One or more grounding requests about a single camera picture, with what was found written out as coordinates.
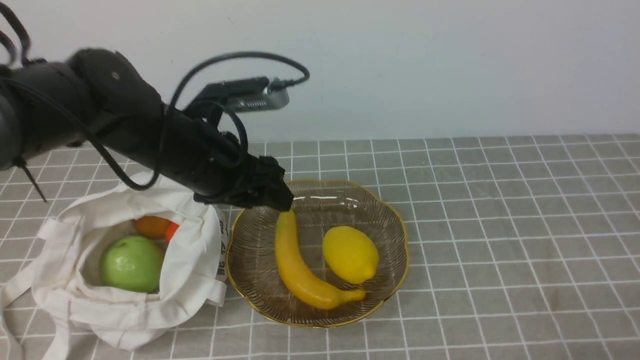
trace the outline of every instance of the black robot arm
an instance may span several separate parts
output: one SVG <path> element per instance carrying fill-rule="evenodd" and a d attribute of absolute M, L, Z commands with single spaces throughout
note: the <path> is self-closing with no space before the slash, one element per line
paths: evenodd
<path fill-rule="evenodd" d="M 19 37 L 23 40 L 26 34 Z M 23 53 L 25 45 L 28 48 L 28 41 L 22 43 Z M 308 79 L 302 65 L 269 53 L 217 56 L 189 72 L 167 105 L 119 53 L 83 49 L 59 63 L 31 61 L 23 55 L 22 67 L 0 69 L 0 170 L 19 166 L 28 171 L 26 164 L 33 156 L 89 141 L 137 190 L 152 186 L 162 174 L 193 190 L 198 202 L 279 211 L 291 207 L 293 195 L 284 182 L 284 169 L 272 157 L 247 153 L 246 131 L 236 113 L 285 106 L 286 88 Z M 233 58 L 285 62 L 304 76 L 211 84 L 183 111 L 175 109 L 191 77 L 208 65 Z M 223 113 L 234 121 L 238 137 L 218 131 Z M 152 181 L 132 182 L 105 147 L 154 169 Z"/>

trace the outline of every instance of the white tote bag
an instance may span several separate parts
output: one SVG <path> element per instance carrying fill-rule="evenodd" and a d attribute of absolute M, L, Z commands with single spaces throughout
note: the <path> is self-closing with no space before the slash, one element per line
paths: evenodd
<path fill-rule="evenodd" d="M 132 177 L 146 183 L 151 173 Z M 130 220 L 145 215 L 167 218 L 180 227 L 166 250 L 157 294 L 136 293 L 99 284 L 101 252 L 134 234 Z M 124 184 L 75 201 L 38 232 L 42 253 L 0 290 L 0 310 L 31 288 L 35 302 L 56 325 L 44 360 L 68 357 L 70 330 L 94 332 L 111 346 L 133 351 L 189 320 L 205 303 L 222 306 L 226 292 L 224 252 L 228 245 L 223 214 L 193 201 L 193 192 L 160 177 L 137 192 Z M 7 354 L 22 360 L 22 349 L 6 327 Z"/>

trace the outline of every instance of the wire basket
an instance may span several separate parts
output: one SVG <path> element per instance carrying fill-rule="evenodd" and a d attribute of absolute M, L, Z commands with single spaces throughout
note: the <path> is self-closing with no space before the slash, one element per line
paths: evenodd
<path fill-rule="evenodd" d="M 247 209 L 236 218 L 227 252 L 230 282 L 257 312 L 286 325 L 336 327 L 371 315 L 398 290 L 409 269 L 406 229 L 400 216 L 369 190 L 349 181 L 293 181 L 289 188 L 295 196 L 292 208 L 300 252 L 321 279 L 343 290 L 356 288 L 326 266 L 322 240 L 327 230 L 350 225 L 374 242 L 380 261 L 376 275 L 362 285 L 365 299 L 325 311 L 291 294 L 278 274 L 274 237 L 279 212 L 270 208 Z"/>

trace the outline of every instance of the grid pattern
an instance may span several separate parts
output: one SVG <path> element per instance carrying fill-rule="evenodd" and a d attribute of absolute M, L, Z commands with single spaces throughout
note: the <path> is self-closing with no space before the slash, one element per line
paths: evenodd
<path fill-rule="evenodd" d="M 229 288 L 221 309 L 135 353 L 72 337 L 71 359 L 636 359 L 640 354 L 640 136 L 253 143 L 288 179 L 350 179 L 409 232 L 404 286 L 364 321 L 330 330 L 269 322 Z M 128 174 L 144 168 L 116 157 Z M 35 258 L 46 217 L 118 179 L 93 149 L 0 173 L 0 282 Z M 231 222 L 238 209 L 222 207 Z M 23 295 L 4 314 L 28 359 L 54 326 Z M 6 338 L 0 338 L 4 353 Z"/>

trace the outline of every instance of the wall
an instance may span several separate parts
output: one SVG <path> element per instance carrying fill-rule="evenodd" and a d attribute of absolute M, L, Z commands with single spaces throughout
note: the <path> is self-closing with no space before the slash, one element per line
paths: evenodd
<path fill-rule="evenodd" d="M 33 55 L 122 52 L 168 100 L 197 62 L 272 51 L 312 79 L 251 140 L 640 131 L 638 0 L 11 0 Z M 207 82 L 296 76 L 268 61 Z"/>

